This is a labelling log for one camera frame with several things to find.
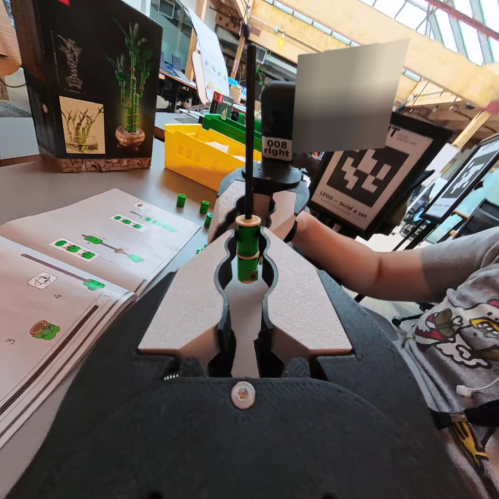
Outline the dark product box red corner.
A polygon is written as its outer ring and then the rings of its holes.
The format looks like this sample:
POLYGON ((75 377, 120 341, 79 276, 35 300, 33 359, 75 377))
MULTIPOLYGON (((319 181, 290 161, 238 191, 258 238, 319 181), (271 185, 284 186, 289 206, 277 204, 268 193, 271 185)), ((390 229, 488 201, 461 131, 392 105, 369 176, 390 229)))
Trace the dark product box red corner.
POLYGON ((230 120, 233 111, 234 99, 220 92, 213 93, 209 113, 220 115, 221 120, 230 120))

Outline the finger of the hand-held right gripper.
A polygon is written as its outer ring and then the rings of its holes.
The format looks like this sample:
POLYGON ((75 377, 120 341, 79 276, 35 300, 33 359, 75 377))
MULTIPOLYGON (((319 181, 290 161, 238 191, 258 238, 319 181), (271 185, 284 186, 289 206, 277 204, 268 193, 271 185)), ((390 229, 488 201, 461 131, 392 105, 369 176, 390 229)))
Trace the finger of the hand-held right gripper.
POLYGON ((244 212, 245 182, 233 182, 221 193, 214 206, 212 221, 209 226, 208 244, 228 230, 235 230, 235 218, 244 212))
POLYGON ((279 191, 272 195, 275 209, 270 214, 268 229, 282 241, 291 232, 296 221, 296 198, 297 193, 291 191, 279 191))

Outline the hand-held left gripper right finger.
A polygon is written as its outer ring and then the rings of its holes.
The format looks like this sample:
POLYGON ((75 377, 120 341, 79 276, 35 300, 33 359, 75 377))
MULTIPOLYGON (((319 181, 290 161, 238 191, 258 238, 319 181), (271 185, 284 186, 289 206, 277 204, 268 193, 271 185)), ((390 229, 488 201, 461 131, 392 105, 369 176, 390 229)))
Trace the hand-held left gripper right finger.
POLYGON ((307 362, 353 353, 316 267, 269 229, 259 237, 263 297, 259 370, 283 371, 293 358, 307 362))

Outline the black bamboo product box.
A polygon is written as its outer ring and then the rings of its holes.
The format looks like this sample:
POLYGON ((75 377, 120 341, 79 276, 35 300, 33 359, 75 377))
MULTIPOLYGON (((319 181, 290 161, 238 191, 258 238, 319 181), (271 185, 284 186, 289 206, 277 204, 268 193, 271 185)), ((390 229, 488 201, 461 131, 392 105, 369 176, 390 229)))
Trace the black bamboo product box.
POLYGON ((38 148, 63 173, 151 167, 163 28, 124 1, 10 1, 38 148))

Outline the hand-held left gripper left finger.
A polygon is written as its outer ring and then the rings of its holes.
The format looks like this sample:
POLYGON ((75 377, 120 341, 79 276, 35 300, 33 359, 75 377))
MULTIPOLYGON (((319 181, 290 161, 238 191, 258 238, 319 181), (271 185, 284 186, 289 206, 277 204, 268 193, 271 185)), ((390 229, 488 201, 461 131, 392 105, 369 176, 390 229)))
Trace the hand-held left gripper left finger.
POLYGON ((236 340, 228 296, 237 239, 228 230, 181 266, 138 350, 183 360, 199 359, 208 371, 231 371, 236 340))

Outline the green plastic bin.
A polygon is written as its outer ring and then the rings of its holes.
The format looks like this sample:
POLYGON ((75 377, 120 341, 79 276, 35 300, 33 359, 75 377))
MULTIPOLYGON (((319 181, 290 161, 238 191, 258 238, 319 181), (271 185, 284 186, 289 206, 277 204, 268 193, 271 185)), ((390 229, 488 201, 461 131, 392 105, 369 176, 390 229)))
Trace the green plastic bin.
MULTIPOLYGON (((206 114, 201 116, 198 123, 202 125, 203 129, 213 129, 216 132, 235 140, 241 144, 246 143, 246 126, 245 124, 233 121, 230 118, 223 120, 221 115, 206 114)), ((255 120, 254 122, 254 149, 261 152, 261 121, 255 120)))

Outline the black framed marker sign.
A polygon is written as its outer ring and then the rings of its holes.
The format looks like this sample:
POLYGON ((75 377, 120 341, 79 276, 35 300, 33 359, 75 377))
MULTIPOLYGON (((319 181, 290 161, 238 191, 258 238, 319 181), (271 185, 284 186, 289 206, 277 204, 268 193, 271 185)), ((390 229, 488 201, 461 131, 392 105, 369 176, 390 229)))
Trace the black framed marker sign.
POLYGON ((421 213, 421 220, 441 223, 490 171, 498 159, 498 133, 481 141, 446 187, 421 213))
POLYGON ((349 237, 369 240, 390 231, 389 219, 451 137, 446 127, 392 112, 384 147, 324 153, 307 207, 349 237))

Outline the person's right forearm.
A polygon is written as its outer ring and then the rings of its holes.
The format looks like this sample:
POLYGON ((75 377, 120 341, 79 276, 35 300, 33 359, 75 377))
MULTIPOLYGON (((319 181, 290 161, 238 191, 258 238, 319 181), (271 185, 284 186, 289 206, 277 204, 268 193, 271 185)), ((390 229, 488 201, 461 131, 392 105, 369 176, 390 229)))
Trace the person's right forearm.
POLYGON ((421 248, 376 252, 330 229, 327 238, 332 249, 324 267, 346 288, 383 300, 435 300, 424 275, 421 248))

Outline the person's grey printed shirt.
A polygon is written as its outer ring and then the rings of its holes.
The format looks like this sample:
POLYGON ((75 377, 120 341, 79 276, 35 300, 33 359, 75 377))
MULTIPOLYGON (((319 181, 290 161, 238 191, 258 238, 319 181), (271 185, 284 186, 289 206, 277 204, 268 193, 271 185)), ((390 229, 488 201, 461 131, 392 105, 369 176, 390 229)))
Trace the person's grey printed shirt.
POLYGON ((406 328, 400 350, 427 405, 463 412, 498 400, 498 228, 423 248, 434 306, 406 328))

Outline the distant document stand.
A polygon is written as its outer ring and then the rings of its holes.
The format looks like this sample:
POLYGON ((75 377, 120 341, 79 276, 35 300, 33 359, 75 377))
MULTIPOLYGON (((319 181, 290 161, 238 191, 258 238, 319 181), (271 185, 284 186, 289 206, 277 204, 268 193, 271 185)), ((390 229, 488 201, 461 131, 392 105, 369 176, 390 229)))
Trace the distant document stand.
POLYGON ((199 49, 198 52, 193 52, 191 57, 196 89, 201 102, 208 105, 212 102, 215 92, 229 97, 228 72, 216 34, 191 8, 188 10, 199 49))

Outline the person's right hand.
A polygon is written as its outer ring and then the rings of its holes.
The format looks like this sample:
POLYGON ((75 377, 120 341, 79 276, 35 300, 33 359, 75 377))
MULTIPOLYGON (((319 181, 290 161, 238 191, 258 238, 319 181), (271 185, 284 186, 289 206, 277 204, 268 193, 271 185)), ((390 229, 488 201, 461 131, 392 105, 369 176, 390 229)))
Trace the person's right hand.
POLYGON ((293 244, 312 259, 327 259, 335 242, 334 231, 305 211, 297 216, 296 223, 293 244))

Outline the open instruction booklet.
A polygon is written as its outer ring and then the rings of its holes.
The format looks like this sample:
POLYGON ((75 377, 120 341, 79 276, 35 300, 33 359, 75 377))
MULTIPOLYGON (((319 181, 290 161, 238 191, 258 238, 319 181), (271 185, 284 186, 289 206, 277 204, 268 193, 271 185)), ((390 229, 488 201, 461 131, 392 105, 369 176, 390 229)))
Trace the open instruction booklet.
POLYGON ((118 189, 1 225, 1 446, 200 229, 118 189))

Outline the black rod with green cylinders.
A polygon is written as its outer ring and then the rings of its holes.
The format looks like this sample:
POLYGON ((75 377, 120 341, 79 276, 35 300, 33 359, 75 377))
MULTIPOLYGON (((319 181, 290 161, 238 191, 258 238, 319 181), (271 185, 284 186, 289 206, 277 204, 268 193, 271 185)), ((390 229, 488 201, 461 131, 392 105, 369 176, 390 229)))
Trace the black rod with green cylinders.
MULTIPOLYGON (((254 162, 254 108, 256 84, 257 49, 253 43, 246 48, 246 163, 245 163, 245 208, 244 215, 253 214, 253 162, 254 162)), ((251 284, 258 280, 259 228, 237 226, 238 280, 251 284)))

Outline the yellow bin with plastic bags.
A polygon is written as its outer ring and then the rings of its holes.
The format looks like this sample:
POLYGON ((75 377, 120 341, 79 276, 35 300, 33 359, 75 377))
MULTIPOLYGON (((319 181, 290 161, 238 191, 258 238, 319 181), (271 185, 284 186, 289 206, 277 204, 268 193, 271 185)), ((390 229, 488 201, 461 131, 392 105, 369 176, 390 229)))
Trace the yellow bin with plastic bags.
POLYGON ((245 165, 246 147, 201 124, 164 124, 165 168, 218 191, 222 180, 245 165), (206 145, 229 146, 229 154, 206 145))

